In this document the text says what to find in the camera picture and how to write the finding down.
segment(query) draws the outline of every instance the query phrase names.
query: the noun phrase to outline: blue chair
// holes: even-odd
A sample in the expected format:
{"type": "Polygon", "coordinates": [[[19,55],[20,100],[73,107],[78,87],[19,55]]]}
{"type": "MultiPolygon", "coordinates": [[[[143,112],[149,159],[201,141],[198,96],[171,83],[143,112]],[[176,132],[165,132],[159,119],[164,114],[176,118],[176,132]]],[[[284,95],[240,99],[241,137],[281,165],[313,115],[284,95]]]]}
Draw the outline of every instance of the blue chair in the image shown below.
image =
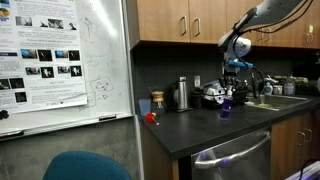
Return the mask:
{"type": "Polygon", "coordinates": [[[118,162],[100,154],[69,151],[51,161],[43,180],[130,180],[118,162]]]}

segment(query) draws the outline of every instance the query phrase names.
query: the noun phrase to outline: poster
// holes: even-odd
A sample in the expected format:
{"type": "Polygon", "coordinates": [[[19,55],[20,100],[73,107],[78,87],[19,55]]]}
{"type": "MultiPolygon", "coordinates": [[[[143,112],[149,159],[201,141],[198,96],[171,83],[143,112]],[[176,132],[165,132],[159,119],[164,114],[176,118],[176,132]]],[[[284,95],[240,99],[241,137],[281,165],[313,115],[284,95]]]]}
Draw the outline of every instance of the poster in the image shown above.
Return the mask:
{"type": "Polygon", "coordinates": [[[0,0],[0,110],[87,103],[75,0],[0,0]]]}

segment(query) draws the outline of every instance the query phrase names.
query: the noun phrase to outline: stainless steel dishwasher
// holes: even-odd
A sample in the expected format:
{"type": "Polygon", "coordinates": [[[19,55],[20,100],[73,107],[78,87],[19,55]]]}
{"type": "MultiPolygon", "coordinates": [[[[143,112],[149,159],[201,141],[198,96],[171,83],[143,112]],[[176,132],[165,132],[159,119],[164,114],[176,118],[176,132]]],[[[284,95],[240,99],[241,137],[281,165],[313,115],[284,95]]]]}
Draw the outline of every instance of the stainless steel dishwasher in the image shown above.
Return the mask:
{"type": "Polygon", "coordinates": [[[269,180],[270,147],[270,129],[263,129],[196,153],[192,180],[269,180]]]}

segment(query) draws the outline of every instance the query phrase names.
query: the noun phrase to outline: red object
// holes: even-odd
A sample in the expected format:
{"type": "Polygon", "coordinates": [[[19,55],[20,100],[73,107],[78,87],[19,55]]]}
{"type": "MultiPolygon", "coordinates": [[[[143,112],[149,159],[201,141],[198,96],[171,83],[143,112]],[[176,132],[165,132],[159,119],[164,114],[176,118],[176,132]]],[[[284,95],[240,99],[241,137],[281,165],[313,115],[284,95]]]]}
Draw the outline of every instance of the red object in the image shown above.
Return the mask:
{"type": "Polygon", "coordinates": [[[147,115],[146,115],[146,121],[147,122],[153,122],[154,121],[154,114],[153,113],[148,113],[147,115]]]}

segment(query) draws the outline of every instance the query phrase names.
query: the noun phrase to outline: dishwasher handle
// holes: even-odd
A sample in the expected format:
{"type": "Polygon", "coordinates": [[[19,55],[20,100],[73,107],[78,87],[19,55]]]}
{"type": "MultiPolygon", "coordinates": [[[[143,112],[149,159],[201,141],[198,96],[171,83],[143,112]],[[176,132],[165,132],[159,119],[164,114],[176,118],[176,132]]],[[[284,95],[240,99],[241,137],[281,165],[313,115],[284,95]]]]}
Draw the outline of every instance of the dishwasher handle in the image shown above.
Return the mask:
{"type": "Polygon", "coordinates": [[[235,153],[230,156],[223,157],[223,158],[219,158],[219,159],[202,161],[200,159],[200,155],[198,155],[194,166],[196,169],[227,167],[230,164],[235,163],[241,159],[244,159],[244,158],[250,156],[251,154],[253,154],[254,152],[259,151],[263,147],[263,145],[266,144],[269,140],[270,140],[270,132],[267,132],[266,137],[263,140],[261,140],[260,142],[258,142],[257,144],[255,144],[254,146],[252,146],[246,150],[243,150],[241,152],[238,152],[238,153],[235,153]]]}

